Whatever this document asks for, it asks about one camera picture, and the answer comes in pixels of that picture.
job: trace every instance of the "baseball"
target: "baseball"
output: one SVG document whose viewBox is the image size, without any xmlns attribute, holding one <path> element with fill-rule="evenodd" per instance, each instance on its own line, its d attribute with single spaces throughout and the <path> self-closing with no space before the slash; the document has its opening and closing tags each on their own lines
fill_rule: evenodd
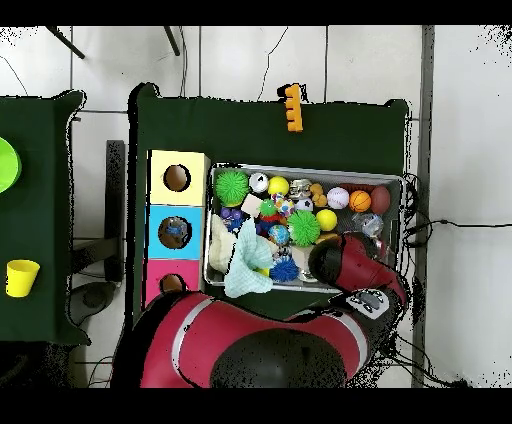
<svg viewBox="0 0 512 424">
<path fill-rule="evenodd" d="M 327 204 L 333 209 L 343 209 L 347 207 L 349 201 L 348 191 L 341 187 L 334 187 L 327 193 Z"/>
</svg>

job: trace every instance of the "yellow cup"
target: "yellow cup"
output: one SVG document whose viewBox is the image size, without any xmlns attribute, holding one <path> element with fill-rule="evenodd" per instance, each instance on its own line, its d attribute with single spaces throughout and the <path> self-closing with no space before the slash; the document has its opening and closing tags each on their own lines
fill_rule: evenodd
<svg viewBox="0 0 512 424">
<path fill-rule="evenodd" d="M 5 292 L 11 297 L 25 297 L 30 293 L 41 266 L 32 261 L 18 259 L 7 263 Z"/>
</svg>

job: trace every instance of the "hole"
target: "hole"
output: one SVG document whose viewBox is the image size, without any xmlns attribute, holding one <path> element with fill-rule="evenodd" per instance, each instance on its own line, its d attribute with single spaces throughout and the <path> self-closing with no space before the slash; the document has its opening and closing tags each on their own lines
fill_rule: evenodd
<svg viewBox="0 0 512 424">
<path fill-rule="evenodd" d="M 167 274 L 160 280 L 160 292 L 161 293 L 172 293 L 182 292 L 187 290 L 185 281 L 178 274 Z"/>
<path fill-rule="evenodd" d="M 185 191 L 190 185 L 190 172 L 183 165 L 171 165 L 164 173 L 164 184 L 171 191 Z"/>
<path fill-rule="evenodd" d="M 183 249 L 192 237 L 192 225 L 185 218 L 165 218 L 158 227 L 158 239 L 169 249 Z"/>
</svg>

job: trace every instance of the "pink box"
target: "pink box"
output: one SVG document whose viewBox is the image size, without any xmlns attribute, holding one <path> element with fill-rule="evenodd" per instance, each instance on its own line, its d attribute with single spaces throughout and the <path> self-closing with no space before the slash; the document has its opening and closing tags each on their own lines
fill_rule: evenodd
<svg viewBox="0 0 512 424">
<path fill-rule="evenodd" d="M 168 274 L 176 274 L 183 278 L 188 290 L 199 290 L 199 261 L 187 259 L 148 259 L 146 306 L 160 294 L 160 280 Z"/>
</svg>

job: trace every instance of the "orange ball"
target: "orange ball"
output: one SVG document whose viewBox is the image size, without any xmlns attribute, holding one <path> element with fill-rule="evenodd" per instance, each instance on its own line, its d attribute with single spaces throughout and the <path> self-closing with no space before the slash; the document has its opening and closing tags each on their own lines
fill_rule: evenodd
<svg viewBox="0 0 512 424">
<path fill-rule="evenodd" d="M 349 198 L 348 206 L 354 212 L 365 212 L 370 208 L 372 198 L 366 191 L 356 190 Z"/>
</svg>

